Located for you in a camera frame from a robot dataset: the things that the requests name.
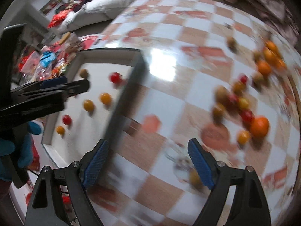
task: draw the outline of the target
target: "blue package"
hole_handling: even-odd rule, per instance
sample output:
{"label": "blue package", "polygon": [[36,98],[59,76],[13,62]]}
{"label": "blue package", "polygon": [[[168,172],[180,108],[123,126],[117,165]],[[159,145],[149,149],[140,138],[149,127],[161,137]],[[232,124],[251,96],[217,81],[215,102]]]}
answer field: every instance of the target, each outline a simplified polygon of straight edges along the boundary
{"label": "blue package", "polygon": [[56,56],[53,52],[47,51],[43,53],[42,58],[40,59],[40,64],[44,67],[47,68],[48,65],[56,59]]}

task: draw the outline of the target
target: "blue gripper pad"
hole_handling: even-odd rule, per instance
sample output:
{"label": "blue gripper pad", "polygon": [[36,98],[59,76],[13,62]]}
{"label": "blue gripper pad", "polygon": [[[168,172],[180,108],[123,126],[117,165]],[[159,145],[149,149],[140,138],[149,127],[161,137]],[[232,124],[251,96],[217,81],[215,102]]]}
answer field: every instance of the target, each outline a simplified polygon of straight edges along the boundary
{"label": "blue gripper pad", "polygon": [[40,89],[44,88],[50,88],[50,87],[56,87],[61,84],[67,83],[67,77],[61,76],[54,79],[44,80],[42,81],[42,84],[40,85]]}
{"label": "blue gripper pad", "polygon": [[200,144],[196,144],[193,142],[193,140],[190,140],[187,146],[188,154],[192,160],[193,165],[195,166],[195,169],[198,172],[198,175],[200,176],[203,185],[212,190],[214,187],[214,182],[212,180],[212,171],[208,166],[205,158],[199,151],[197,145]]}
{"label": "blue gripper pad", "polygon": [[93,158],[84,171],[82,185],[87,189],[95,184],[97,176],[106,161],[109,153],[109,143],[105,140],[98,150],[95,152]]}

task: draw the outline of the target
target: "white tray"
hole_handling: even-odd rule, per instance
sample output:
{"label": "white tray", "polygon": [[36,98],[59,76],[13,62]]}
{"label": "white tray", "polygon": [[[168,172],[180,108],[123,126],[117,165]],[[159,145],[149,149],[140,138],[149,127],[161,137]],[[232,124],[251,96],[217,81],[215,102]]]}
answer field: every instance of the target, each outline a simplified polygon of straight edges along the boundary
{"label": "white tray", "polygon": [[[65,109],[49,115],[46,121],[42,144],[58,167],[68,166],[79,161],[91,151],[101,138],[113,143],[118,138],[123,114],[135,95],[135,86],[142,79],[145,62],[136,49],[97,48],[78,52],[66,73],[68,81],[80,80],[78,72],[88,70],[90,89],[86,93],[70,97]],[[115,88],[109,81],[109,75],[118,72],[126,79],[122,87]],[[109,109],[100,102],[99,95],[111,94],[113,103]],[[83,109],[85,99],[94,102],[92,115]],[[70,115],[72,125],[68,128],[62,122],[64,115]],[[64,136],[56,133],[57,126],[65,128]]]}

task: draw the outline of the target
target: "yellow cherry tomato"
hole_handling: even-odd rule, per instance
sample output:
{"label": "yellow cherry tomato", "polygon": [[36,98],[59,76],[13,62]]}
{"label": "yellow cherry tomato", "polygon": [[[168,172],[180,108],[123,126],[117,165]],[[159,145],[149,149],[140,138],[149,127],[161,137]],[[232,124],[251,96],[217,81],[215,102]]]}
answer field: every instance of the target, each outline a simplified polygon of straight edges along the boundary
{"label": "yellow cherry tomato", "polygon": [[241,81],[236,81],[232,84],[232,91],[236,95],[241,95],[245,89],[246,89],[246,85],[243,84]]}
{"label": "yellow cherry tomato", "polygon": [[85,111],[92,112],[94,110],[94,104],[91,100],[86,99],[83,101],[82,104],[84,106]]}
{"label": "yellow cherry tomato", "polygon": [[246,98],[240,97],[238,98],[237,106],[240,110],[246,110],[249,107],[249,101]]}
{"label": "yellow cherry tomato", "polygon": [[225,113],[225,106],[220,103],[217,103],[212,109],[212,115],[214,118],[221,118]]}
{"label": "yellow cherry tomato", "polygon": [[249,141],[251,135],[248,131],[242,130],[237,134],[237,142],[240,145],[245,145]]}
{"label": "yellow cherry tomato", "polygon": [[189,174],[189,182],[192,186],[198,187],[202,185],[202,181],[195,169],[192,169]]}
{"label": "yellow cherry tomato", "polygon": [[56,131],[57,131],[57,133],[60,134],[60,135],[64,135],[64,133],[65,133],[65,129],[64,129],[64,127],[62,127],[62,126],[57,126]]}
{"label": "yellow cherry tomato", "polygon": [[102,93],[99,96],[100,101],[104,104],[104,105],[110,105],[112,102],[112,97],[110,94],[108,93]]}

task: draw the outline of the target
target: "blue fabric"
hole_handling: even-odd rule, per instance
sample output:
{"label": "blue fabric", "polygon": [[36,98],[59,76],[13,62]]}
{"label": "blue fabric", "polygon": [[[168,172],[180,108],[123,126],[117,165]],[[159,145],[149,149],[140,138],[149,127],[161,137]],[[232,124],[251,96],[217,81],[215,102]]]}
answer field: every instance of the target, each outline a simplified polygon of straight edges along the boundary
{"label": "blue fabric", "polygon": [[[41,133],[41,128],[38,124],[34,122],[28,123],[28,134],[24,137],[24,142],[21,147],[21,154],[20,158],[18,160],[18,167],[23,168],[25,166],[28,166],[33,161],[33,153],[31,149],[31,134],[38,135]],[[15,145],[13,142],[0,139],[0,156],[3,155],[9,155],[12,152],[15,151]],[[0,179],[4,181],[11,181],[11,175],[8,173],[8,171],[3,166],[1,160],[0,160]]]}

